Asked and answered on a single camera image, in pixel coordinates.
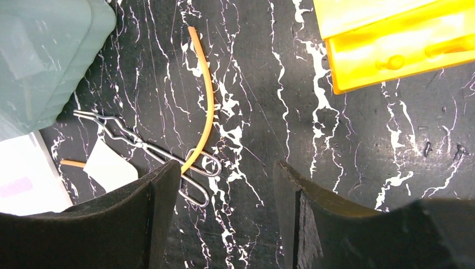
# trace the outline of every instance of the metal wire tongs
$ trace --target metal wire tongs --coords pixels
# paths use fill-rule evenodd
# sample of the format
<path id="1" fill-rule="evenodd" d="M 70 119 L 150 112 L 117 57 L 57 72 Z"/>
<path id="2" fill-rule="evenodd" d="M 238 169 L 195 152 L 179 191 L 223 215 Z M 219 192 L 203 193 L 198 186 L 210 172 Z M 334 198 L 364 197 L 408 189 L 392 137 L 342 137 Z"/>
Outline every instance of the metal wire tongs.
<path id="1" fill-rule="evenodd" d="M 185 161 L 183 161 L 182 159 L 179 159 L 179 158 L 173 156 L 172 154 L 170 154 L 170 153 L 168 153 L 168 152 L 166 152 L 162 149 L 159 149 L 158 147 L 155 147 L 154 145 L 151 145 L 151 144 L 145 142 L 143 139 L 140 138 L 140 136 L 138 136 L 137 134 L 127 130 L 125 128 L 124 124 L 122 123 L 122 121 L 120 121 L 118 118 L 116 118 L 114 116 L 103 116 L 103 115 L 100 115 L 100 114 L 97 114 L 97 113 L 94 113 L 94 112 L 85 112 L 85 111 L 81 111 L 81 110 L 77 110 L 77 109 L 75 109 L 73 111 L 73 115 L 78 117 L 78 118 L 88 119 L 88 120 L 91 120 L 91 121 L 95 122 L 97 125 L 99 125 L 104 130 L 105 133 L 107 133 L 107 135 L 111 139 L 113 139 L 113 140 L 122 140 L 125 143 L 127 143 L 127 144 L 129 144 L 133 147 L 143 149 L 145 151 L 145 153 L 152 156 L 152 158 L 159 161 L 161 164 L 165 163 L 165 160 L 160 158 L 159 156 L 155 155 L 153 152 L 156 152 L 158 154 L 162 154 L 165 157 L 168 157 L 169 159 L 176 160 L 179 163 L 181 163 L 182 165 L 185 163 Z M 120 130 L 122 130 L 124 133 L 126 133 L 128 136 L 130 136 L 132 138 L 132 141 L 130 139 L 126 138 L 126 137 L 114 135 L 106 127 L 107 120 L 115 121 L 116 124 L 118 125 L 118 127 L 120 128 Z M 191 155 L 193 150 L 195 150 L 195 149 L 189 150 L 189 152 L 187 154 L 187 158 Z M 207 152 L 204 152 L 204 151 L 202 151 L 201 154 L 214 162 L 214 164 L 216 165 L 215 166 L 216 170 L 211 173 L 211 172 L 205 171 L 204 169 L 198 168 L 198 167 L 193 166 L 193 165 L 190 167 L 190 169 L 193 170 L 193 171 L 196 171 L 197 173 L 199 173 L 201 175 L 204 175 L 205 177 L 215 177 L 215 176 L 219 175 L 221 173 L 221 170 L 222 170 L 222 165 L 221 165 L 221 162 L 219 161 L 219 159 L 217 159 L 213 155 L 211 155 Z M 193 204 L 195 204 L 199 207 L 206 207 L 209 204 L 208 192 L 200 184 L 198 184 L 196 181 L 192 180 L 191 178 L 189 178 L 185 174 L 181 175 L 181 178 L 186 180 L 187 182 L 189 182 L 191 185 L 195 186 L 197 189 L 199 189 L 203 193 L 204 203 L 200 203 L 200 202 L 196 201 L 194 198 L 189 197 L 182 189 L 180 189 L 178 191 L 178 193 L 180 193 L 180 195 L 183 196 L 183 198 L 190 201 L 191 203 L 193 203 Z"/>

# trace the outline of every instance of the translucent plastic box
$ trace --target translucent plastic box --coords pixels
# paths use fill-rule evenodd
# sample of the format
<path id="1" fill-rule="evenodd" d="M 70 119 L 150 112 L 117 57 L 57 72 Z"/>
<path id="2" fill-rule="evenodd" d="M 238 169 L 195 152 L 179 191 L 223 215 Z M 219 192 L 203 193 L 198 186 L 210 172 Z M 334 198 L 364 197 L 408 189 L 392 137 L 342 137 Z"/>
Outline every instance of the translucent plastic box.
<path id="1" fill-rule="evenodd" d="M 54 123 L 115 21 L 104 0 L 2 1 L 0 141 Z"/>

